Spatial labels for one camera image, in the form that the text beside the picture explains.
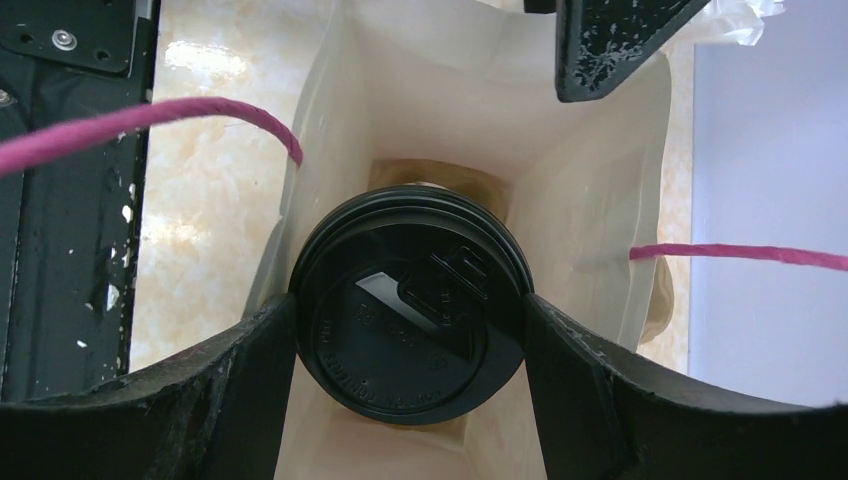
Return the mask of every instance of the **white wall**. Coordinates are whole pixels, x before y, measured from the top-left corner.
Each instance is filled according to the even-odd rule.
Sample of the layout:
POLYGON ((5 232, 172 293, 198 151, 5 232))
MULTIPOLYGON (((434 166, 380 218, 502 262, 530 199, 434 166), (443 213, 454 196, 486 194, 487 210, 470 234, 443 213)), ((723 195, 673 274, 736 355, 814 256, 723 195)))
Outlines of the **white wall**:
MULTIPOLYGON (((693 238, 848 255, 848 1, 786 0, 756 47, 696 53, 693 238)), ((848 401, 848 273, 695 259, 690 375, 848 401)))

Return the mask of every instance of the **black metal bracket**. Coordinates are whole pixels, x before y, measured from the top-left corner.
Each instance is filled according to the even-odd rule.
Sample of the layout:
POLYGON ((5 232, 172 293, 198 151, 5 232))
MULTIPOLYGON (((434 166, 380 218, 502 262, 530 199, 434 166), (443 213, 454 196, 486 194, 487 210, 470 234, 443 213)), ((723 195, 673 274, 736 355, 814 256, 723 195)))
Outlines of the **black metal bracket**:
POLYGON ((295 300, 80 395, 0 404, 7 478, 273 478, 297 355, 295 300))
POLYGON ((561 102, 609 95, 709 0, 525 0, 557 15, 556 91, 561 102))
POLYGON ((527 374, 551 479, 842 478, 848 406, 699 382, 526 298, 527 374))
MULTIPOLYGON (((58 63, 39 53, 46 50, 30 55, 17 43, 5 48, 3 40, 0 90, 10 101, 0 106, 0 141, 149 99, 155 14, 125 15, 126 6, 134 5, 127 1, 37 4, 46 3, 56 9, 21 11, 16 8, 29 3, 0 0, 0 34, 8 40, 11 30, 23 28, 19 24, 31 27, 27 12, 44 13, 39 27, 44 32, 70 25, 61 15, 76 6, 73 18, 83 22, 91 11, 92 23, 78 30, 76 50, 59 52, 88 48, 86 35, 102 37, 105 43, 98 47, 129 35, 130 68, 121 61, 113 70, 122 73, 103 74, 88 68, 90 51, 78 64, 72 56, 58 63), (123 12, 121 21, 96 15, 107 7, 123 12)), ((158 12, 158 1, 153 7, 158 12)), ((30 32, 36 36, 36 30, 30 32)), ((112 59, 124 51, 109 48, 112 59)), ((146 159, 147 132, 127 132, 62 162, 0 178, 0 401, 78 393, 126 373, 146 159)))
POLYGON ((134 1, 0 0, 0 46, 21 55, 119 74, 134 38, 134 1), (73 49, 54 44, 59 31, 73 36, 73 49))

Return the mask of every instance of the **pink cord handle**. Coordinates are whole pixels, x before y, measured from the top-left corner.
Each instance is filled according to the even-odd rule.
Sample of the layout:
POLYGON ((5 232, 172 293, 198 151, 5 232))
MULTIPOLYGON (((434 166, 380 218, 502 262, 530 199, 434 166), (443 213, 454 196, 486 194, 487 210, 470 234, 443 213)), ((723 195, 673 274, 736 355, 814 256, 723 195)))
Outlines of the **pink cord handle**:
POLYGON ((750 247, 744 245, 683 245, 662 243, 630 249, 630 259, 639 260, 660 255, 683 257, 733 257, 753 260, 775 260, 792 265, 810 265, 831 270, 848 271, 848 257, 831 253, 813 252, 797 248, 750 247))
POLYGON ((195 117, 225 115, 268 131, 289 151, 294 163, 303 162, 303 150, 291 131, 270 113, 248 103, 221 97, 165 100, 125 108, 94 118, 53 125, 0 144, 0 176, 32 168, 65 155, 108 142, 136 129, 195 117))

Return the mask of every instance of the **black plastic arm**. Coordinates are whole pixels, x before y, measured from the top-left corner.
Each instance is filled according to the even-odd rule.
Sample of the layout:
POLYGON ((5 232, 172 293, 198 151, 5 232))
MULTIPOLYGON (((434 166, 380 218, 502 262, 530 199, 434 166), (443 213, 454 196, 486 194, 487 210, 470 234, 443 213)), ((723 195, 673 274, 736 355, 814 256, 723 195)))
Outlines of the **black plastic arm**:
POLYGON ((526 298, 527 373, 548 478, 843 478, 848 407, 694 380, 526 298))
POLYGON ((273 478, 296 357, 287 295, 80 395, 0 404, 6 478, 273 478))

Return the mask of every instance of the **white paint chip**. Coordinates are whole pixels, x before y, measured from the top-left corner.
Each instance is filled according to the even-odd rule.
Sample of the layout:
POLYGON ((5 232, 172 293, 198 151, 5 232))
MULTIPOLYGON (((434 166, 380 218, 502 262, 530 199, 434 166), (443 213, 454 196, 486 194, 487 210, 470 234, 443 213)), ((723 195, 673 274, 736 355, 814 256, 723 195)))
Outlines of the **white paint chip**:
POLYGON ((106 292, 106 311, 112 310, 115 307, 115 304, 118 303, 118 298, 121 297, 121 293, 118 291, 118 287, 109 284, 109 289, 106 292))

